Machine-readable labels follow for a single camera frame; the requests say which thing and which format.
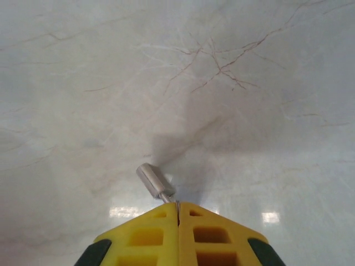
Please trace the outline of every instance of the metal pin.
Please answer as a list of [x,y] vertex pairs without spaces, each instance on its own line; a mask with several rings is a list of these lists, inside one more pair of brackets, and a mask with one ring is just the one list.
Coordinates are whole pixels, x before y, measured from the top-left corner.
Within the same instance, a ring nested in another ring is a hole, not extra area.
[[154,198],[159,198],[164,203],[175,202],[171,198],[175,194],[175,189],[158,167],[144,163],[137,168],[136,173]]

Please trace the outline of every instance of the white marble surface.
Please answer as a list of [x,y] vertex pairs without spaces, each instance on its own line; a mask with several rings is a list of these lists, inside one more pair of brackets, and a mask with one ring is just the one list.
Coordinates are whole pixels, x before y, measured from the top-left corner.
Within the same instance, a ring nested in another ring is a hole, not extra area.
[[157,206],[143,162],[287,265],[352,265],[354,1],[148,2],[1,1],[2,265]]

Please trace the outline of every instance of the yellow plastic part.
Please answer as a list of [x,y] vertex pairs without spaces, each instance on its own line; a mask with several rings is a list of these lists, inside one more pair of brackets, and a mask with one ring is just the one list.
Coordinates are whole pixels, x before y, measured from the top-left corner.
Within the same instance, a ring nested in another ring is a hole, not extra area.
[[99,235],[112,244],[100,266],[178,266],[178,213],[166,203]]
[[166,203],[98,236],[111,246],[100,266],[261,266],[249,238],[267,239],[201,208]]
[[258,232],[192,203],[180,204],[179,266],[261,266],[248,238]]

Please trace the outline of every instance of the marble floor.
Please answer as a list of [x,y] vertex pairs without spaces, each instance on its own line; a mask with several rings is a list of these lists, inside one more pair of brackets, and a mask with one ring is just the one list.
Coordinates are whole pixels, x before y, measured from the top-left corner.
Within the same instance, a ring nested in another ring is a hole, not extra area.
[[353,0],[3,0],[0,36],[2,265],[158,206],[143,162],[286,265],[355,261]]

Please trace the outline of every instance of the black rubber grip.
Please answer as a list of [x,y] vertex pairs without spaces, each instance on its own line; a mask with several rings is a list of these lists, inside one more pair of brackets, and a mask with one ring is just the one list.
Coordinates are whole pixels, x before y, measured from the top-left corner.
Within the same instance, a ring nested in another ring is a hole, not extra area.
[[111,243],[111,240],[103,239],[91,244],[86,248],[74,266],[100,266]]
[[256,238],[249,238],[248,242],[262,266],[286,266],[269,244]]

